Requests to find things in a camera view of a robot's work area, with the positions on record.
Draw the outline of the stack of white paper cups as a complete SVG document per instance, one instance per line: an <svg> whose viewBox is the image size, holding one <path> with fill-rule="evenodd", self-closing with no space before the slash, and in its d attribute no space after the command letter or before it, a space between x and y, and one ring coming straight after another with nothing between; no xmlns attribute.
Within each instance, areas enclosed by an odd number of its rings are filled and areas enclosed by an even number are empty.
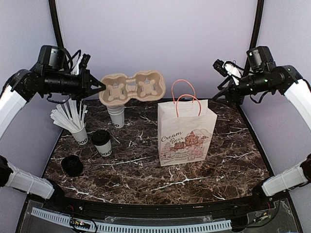
<svg viewBox="0 0 311 233"><path fill-rule="evenodd" d="M124 109L124 105L107 106L107 111L115 128L124 126Z"/></svg>

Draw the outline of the single black cup lid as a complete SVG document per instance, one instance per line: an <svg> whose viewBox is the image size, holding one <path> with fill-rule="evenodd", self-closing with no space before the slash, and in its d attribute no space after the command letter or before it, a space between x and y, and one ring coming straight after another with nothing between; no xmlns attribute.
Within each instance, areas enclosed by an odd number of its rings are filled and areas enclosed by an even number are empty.
<svg viewBox="0 0 311 233"><path fill-rule="evenodd" d="M92 144L95 146L102 146L109 142L111 136L106 130L97 130L91 137Z"/></svg>

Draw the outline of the brown cardboard cup carrier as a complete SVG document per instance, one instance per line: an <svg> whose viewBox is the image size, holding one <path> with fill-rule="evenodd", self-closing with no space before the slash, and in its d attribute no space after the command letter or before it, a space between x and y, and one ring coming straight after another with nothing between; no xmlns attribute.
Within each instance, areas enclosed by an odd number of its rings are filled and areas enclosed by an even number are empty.
<svg viewBox="0 0 311 233"><path fill-rule="evenodd" d="M109 74L101 83L106 90L99 93L99 100L105 106L124 105L130 99L156 101L166 92L165 80L156 70L139 71L132 77L122 73Z"/></svg>

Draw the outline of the printed paper takeout bag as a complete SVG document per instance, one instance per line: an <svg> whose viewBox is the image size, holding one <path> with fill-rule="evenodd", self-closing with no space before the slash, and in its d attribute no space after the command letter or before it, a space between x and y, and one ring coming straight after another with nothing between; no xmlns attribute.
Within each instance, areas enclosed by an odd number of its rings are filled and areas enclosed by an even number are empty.
<svg viewBox="0 0 311 233"><path fill-rule="evenodd" d="M211 143L217 114L208 100L196 94L183 94L173 101L157 105L157 140L161 166L205 160Z"/></svg>

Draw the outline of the single white paper cup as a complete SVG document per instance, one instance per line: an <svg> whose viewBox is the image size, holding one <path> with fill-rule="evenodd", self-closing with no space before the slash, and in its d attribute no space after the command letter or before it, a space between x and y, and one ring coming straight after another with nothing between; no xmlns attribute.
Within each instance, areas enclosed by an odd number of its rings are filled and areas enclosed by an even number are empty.
<svg viewBox="0 0 311 233"><path fill-rule="evenodd" d="M102 157L110 156L112 153L111 140L107 141L103 145L95 145L95 147Z"/></svg>

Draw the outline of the stack of black lids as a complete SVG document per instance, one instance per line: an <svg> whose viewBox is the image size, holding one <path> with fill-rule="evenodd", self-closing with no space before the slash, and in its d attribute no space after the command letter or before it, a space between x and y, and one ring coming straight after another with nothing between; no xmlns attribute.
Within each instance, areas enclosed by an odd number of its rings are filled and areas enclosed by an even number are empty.
<svg viewBox="0 0 311 233"><path fill-rule="evenodd" d="M61 161L61 167L70 177L78 177L83 172L83 164L80 158L76 155L65 157Z"/></svg>

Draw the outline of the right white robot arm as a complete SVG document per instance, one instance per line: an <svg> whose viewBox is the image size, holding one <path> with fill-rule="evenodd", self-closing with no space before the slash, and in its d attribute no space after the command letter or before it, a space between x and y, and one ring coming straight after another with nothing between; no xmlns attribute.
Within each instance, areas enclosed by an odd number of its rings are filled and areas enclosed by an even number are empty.
<svg viewBox="0 0 311 233"><path fill-rule="evenodd" d="M217 60L213 68L225 80L218 86L219 92L213 97L214 102L228 106L238 106L243 103L245 96L261 93L279 92L299 112L307 126L311 125L311 89L309 83L302 78L293 66L278 66L272 69L255 67L251 75L242 77L237 67L232 62ZM248 199L248 207L259 210L266 204L267 199L275 194L296 187L302 187L311 182L311 157L307 158L260 183L252 190Z"/></svg>

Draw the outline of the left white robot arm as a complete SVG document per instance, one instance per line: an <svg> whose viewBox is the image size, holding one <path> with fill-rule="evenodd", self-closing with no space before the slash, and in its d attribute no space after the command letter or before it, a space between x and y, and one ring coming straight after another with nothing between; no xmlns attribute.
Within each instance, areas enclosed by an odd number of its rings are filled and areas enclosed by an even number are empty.
<svg viewBox="0 0 311 233"><path fill-rule="evenodd" d="M2 90L0 96L0 134L5 133L18 112L35 94L43 97L44 95L58 93L68 95L72 100L81 100L105 89L106 86L93 77L88 69L84 68L79 75L56 72L47 73L43 76L22 69L9 78ZM59 212L63 212L69 207L69 202L62 196L63 190L59 185L17 168L3 156L0 158L0 185L49 200L50 205Z"/></svg>

